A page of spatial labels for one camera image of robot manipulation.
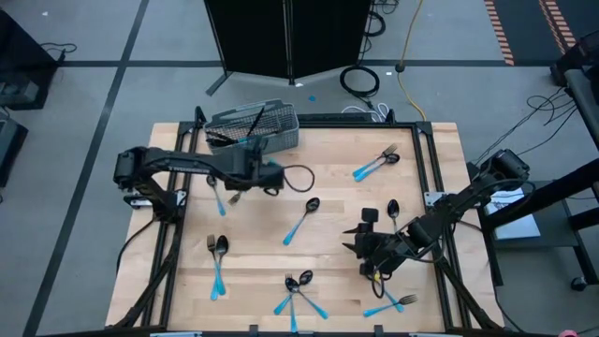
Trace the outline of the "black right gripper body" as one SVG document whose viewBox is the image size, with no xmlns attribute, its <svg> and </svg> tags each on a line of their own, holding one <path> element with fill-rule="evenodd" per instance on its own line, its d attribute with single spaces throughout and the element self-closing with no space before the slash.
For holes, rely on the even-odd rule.
<svg viewBox="0 0 599 337">
<path fill-rule="evenodd" d="M 356 255 L 361 258 L 359 266 L 361 275 L 374 275 L 377 271 L 383 275 L 391 275 L 403 263 L 403 258 L 394 249 L 399 245 L 396 234 L 374 231 L 374 224 L 379 219 L 379 211 L 373 208 L 361 210 L 361 222 L 356 233 Z"/>
</svg>

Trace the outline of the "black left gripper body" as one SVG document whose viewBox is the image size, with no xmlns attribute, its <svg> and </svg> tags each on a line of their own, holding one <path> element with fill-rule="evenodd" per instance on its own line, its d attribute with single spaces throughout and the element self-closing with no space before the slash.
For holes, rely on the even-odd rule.
<svg viewBox="0 0 599 337">
<path fill-rule="evenodd" d="M 225 189 L 248 191 L 252 188 L 272 190 L 276 193 L 284 188 L 284 168 L 275 162 L 264 162 L 261 154 L 244 153 L 241 172 L 227 173 L 224 177 Z"/>
</svg>

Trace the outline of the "black power strip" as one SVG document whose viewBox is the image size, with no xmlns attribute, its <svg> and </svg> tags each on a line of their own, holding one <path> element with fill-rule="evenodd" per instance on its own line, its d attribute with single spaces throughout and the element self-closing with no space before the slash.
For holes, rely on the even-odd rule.
<svg viewBox="0 0 599 337">
<path fill-rule="evenodd" d="M 298 120 L 301 124 L 306 123 L 370 123 L 373 119 L 367 112 L 346 112 L 346 113 L 313 113 L 299 114 Z"/>
</svg>

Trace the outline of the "black folding partition screen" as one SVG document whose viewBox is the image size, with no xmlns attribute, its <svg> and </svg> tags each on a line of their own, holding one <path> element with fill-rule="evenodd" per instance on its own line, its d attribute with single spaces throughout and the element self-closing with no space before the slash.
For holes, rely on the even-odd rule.
<svg viewBox="0 0 599 337">
<path fill-rule="evenodd" d="M 222 67 L 287 80 L 358 61 L 373 0 L 204 0 Z"/>
</svg>

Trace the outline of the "white paper sheet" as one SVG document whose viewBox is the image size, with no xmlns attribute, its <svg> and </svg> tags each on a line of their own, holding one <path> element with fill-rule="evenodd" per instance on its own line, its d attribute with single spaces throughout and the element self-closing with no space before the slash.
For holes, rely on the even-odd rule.
<svg viewBox="0 0 599 337">
<path fill-rule="evenodd" d="M 516 191 L 498 191 L 491 196 L 490 203 L 484 208 L 484 213 L 491 215 L 522 198 L 524 198 L 524 193 L 521 188 Z M 540 236 L 538 225 L 531 214 L 494 229 L 494 237 L 499 241 Z"/>
</svg>

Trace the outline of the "black side table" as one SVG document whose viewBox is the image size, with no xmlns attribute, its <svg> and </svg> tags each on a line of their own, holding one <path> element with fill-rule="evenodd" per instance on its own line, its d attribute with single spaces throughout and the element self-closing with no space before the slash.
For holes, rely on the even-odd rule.
<svg viewBox="0 0 599 337">
<path fill-rule="evenodd" d="M 532 249 L 566 247 L 574 250 L 582 275 L 572 280 L 570 287 L 582 291 L 586 286 L 599 285 L 599 271 L 592 265 L 579 231 L 599 226 L 599 205 L 586 212 L 571 214 L 566 199 L 591 189 L 599 203 L 599 158 L 577 168 L 552 182 L 542 182 L 530 194 L 499 211 L 485 215 L 478 213 L 489 256 L 492 282 L 501 286 L 502 279 L 496 251 L 499 249 Z M 530 215 L 540 235 L 538 237 L 509 239 L 495 238 L 494 230 L 502 225 Z"/>
</svg>

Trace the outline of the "grey workbench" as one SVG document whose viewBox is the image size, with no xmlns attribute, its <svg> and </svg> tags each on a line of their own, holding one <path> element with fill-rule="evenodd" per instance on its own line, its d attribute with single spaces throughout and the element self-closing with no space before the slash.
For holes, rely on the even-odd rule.
<svg viewBox="0 0 599 337">
<path fill-rule="evenodd" d="M 565 78 L 577 109 L 599 151 L 599 101 L 593 94 L 592 81 L 579 69 L 566 71 Z"/>
</svg>

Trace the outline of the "black equipment case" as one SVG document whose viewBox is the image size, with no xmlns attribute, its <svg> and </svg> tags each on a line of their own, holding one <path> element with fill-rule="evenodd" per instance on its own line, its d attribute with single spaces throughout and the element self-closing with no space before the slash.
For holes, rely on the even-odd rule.
<svg viewBox="0 0 599 337">
<path fill-rule="evenodd" d="M 7 185 L 28 129 L 13 119 L 0 119 L 0 188 Z"/>
</svg>

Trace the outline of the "black equipment cabinet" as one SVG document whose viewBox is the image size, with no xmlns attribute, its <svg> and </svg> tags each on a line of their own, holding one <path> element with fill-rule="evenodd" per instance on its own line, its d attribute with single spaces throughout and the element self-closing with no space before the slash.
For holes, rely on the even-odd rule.
<svg viewBox="0 0 599 337">
<path fill-rule="evenodd" d="M 41 110 L 59 66 L 0 8 L 0 107 Z"/>
</svg>

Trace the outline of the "black metal table frame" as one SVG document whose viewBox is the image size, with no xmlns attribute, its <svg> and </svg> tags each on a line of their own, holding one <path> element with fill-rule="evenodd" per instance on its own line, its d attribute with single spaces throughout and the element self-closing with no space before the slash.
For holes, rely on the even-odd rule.
<svg viewBox="0 0 599 337">
<path fill-rule="evenodd" d="M 398 148 L 396 164 L 386 164 L 361 182 L 352 173 L 371 162 L 390 144 Z M 365 207 L 384 209 L 395 198 L 402 206 L 401 221 L 423 211 L 425 189 L 462 189 L 468 174 L 457 127 L 452 123 L 306 123 L 300 124 L 299 146 L 278 153 L 289 166 L 296 193 L 284 189 L 276 197 L 261 190 L 247 193 L 226 216 L 217 211 L 215 196 L 199 175 L 179 175 L 186 188 L 186 217 L 182 225 L 152 227 L 133 241 L 124 254 L 116 279 L 107 323 L 116 325 L 135 304 L 153 273 L 153 256 L 166 253 L 174 233 L 181 236 L 179 254 L 153 300 L 139 316 L 141 326 L 167 330 L 260 335 L 290 332 L 290 305 L 279 314 L 274 308 L 289 294 L 285 275 L 299 282 L 304 271 L 312 281 L 299 289 L 329 313 L 323 319 L 300 295 L 294 294 L 299 333 L 319 336 L 335 333 L 385 334 L 407 331 L 440 332 L 448 327 L 474 327 L 452 286 L 439 287 L 434 267 L 404 263 L 387 284 L 394 298 L 417 294 L 418 301 L 402 313 L 386 309 L 364 317 L 378 304 L 369 281 L 358 272 L 358 260 L 343 246 Z M 306 216 L 289 245 L 283 239 L 303 216 L 310 198 L 319 208 Z M 214 262 L 207 237 L 228 238 L 222 276 L 226 294 L 211 300 Z"/>
</svg>

